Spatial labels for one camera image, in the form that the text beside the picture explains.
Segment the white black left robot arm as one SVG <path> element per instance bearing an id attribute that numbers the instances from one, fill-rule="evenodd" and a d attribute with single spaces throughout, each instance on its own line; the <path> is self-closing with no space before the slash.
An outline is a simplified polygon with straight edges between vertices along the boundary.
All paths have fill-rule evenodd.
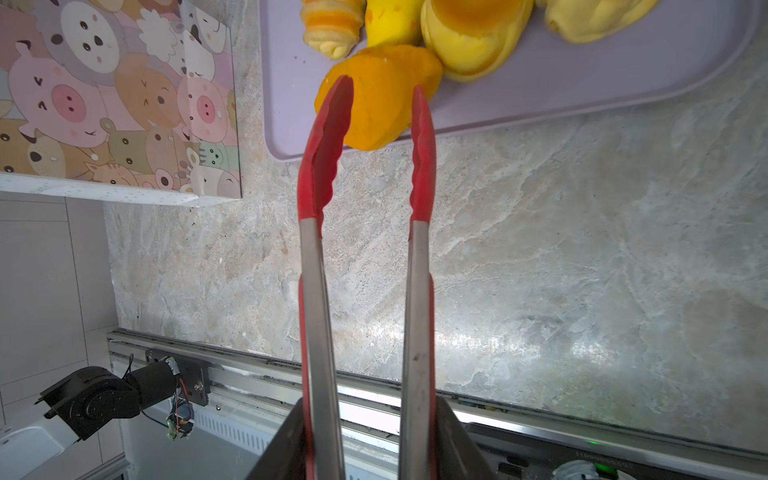
<path id="1" fill-rule="evenodd" d="M 1 477 L 22 479 L 111 421 L 139 416 L 172 397 L 180 376 L 173 357 L 121 377 L 99 366 L 73 372 L 1 429 Z"/>

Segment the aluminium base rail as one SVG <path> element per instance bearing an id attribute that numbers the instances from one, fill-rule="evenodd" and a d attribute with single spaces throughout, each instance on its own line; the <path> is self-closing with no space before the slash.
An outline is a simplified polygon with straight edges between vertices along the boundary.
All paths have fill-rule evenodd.
<path id="1" fill-rule="evenodd" d="M 260 455 L 301 396 L 293 362 L 124 330 L 108 336 L 121 372 L 166 358 L 202 364 L 188 389 L 204 397 L 195 427 Z M 351 479 L 394 478 L 400 386 L 338 377 L 346 472 Z M 496 479 L 763 479 L 763 453 L 448 394 L 448 405 Z"/>

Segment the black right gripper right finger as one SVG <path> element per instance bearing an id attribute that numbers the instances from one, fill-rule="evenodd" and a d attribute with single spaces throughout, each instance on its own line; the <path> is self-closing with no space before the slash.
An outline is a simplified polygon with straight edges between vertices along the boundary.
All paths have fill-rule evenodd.
<path id="1" fill-rule="evenodd" d="M 494 479 L 495 473 L 445 398 L 437 396 L 433 466 L 437 479 Z"/>

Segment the yellow orange cone bread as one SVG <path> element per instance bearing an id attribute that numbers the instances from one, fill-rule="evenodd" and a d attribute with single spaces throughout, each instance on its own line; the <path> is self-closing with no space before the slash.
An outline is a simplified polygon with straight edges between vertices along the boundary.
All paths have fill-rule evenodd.
<path id="1" fill-rule="evenodd" d="M 365 11 L 367 46 L 417 46 L 422 41 L 423 3 L 423 0 L 369 0 Z"/>

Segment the red steel kitchen tongs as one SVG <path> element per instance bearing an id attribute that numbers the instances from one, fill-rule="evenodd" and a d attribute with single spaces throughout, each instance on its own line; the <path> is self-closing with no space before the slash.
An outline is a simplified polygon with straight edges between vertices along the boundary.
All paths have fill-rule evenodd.
<path id="1" fill-rule="evenodd" d="M 302 404 L 308 442 L 306 476 L 343 479 L 345 464 L 333 354 L 331 316 L 322 249 L 323 210 L 351 124 L 354 82 L 337 79 L 321 105 L 301 161 L 297 207 L 302 271 L 299 281 Z M 434 282 L 429 262 L 429 227 L 436 190 L 436 138 L 425 91 L 412 94 L 412 191 L 406 278 L 404 360 L 398 476 L 434 479 L 436 387 Z"/>

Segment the white cartoon animal paper bag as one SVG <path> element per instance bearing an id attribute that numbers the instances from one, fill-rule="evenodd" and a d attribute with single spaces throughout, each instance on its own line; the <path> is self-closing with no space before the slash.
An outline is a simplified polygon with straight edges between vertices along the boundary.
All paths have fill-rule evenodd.
<path id="1" fill-rule="evenodd" d="M 188 1 L 3 2 L 1 188 L 193 207 L 239 199 L 229 28 Z"/>

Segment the orange oval bread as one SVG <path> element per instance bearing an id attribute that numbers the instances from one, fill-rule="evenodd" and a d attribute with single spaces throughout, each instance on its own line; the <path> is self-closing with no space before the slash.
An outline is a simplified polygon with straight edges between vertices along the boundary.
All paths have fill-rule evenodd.
<path id="1" fill-rule="evenodd" d="M 436 94 L 443 65 L 436 55 L 412 45 L 366 48 L 334 65 L 320 85 L 314 107 L 319 109 L 338 77 L 354 82 L 351 123 L 344 144 L 374 151 L 396 140 L 411 125 L 414 88 L 428 99 Z"/>

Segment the lavender plastic tray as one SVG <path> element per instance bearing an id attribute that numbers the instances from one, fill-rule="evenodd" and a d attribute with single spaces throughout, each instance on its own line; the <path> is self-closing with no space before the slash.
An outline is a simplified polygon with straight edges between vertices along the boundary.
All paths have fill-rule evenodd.
<path id="1" fill-rule="evenodd" d="M 444 80 L 431 103 L 440 136 L 670 99 L 719 75 L 750 43 L 763 1 L 662 1 L 638 22 L 576 45 L 535 12 L 516 49 L 472 83 Z M 281 162 L 299 160 L 331 62 L 302 40 L 300 5 L 259 6 L 264 139 Z"/>

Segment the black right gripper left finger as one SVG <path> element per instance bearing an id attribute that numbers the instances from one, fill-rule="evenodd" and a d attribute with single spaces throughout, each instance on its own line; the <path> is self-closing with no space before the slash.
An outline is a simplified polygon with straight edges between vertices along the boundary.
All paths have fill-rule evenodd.
<path id="1" fill-rule="evenodd" d="M 305 480 L 306 459 L 304 405 L 299 399 L 246 479 Z"/>

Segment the round yellow custard bun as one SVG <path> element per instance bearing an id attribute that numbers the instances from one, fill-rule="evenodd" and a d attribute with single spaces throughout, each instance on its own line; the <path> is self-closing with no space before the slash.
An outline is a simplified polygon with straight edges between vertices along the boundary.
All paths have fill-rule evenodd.
<path id="1" fill-rule="evenodd" d="M 456 82 L 474 82 L 500 68 L 529 22 L 532 0 L 426 1 L 421 30 L 426 48 Z"/>

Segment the left green circuit board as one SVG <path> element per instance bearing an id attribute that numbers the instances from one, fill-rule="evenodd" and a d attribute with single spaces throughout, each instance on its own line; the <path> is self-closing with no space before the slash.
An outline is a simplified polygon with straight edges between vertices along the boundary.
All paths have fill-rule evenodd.
<path id="1" fill-rule="evenodd" d="M 171 440 L 188 437 L 194 429 L 194 409 L 186 398 L 176 393 L 166 417 L 167 436 Z"/>

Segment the striped spiral bread roll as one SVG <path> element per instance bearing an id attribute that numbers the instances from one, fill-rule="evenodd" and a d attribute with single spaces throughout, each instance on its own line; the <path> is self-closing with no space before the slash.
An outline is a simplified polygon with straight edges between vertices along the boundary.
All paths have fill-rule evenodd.
<path id="1" fill-rule="evenodd" d="M 344 59 L 360 41 L 365 9 L 365 0 L 304 0 L 304 43 L 329 60 Z"/>

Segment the long toasted crust bread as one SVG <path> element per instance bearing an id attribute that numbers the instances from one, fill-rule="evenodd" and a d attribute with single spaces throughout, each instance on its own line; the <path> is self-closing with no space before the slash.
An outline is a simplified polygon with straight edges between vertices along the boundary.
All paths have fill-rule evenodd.
<path id="1" fill-rule="evenodd" d="M 547 28 L 572 44 L 593 43 L 636 23 L 658 0 L 536 1 Z"/>

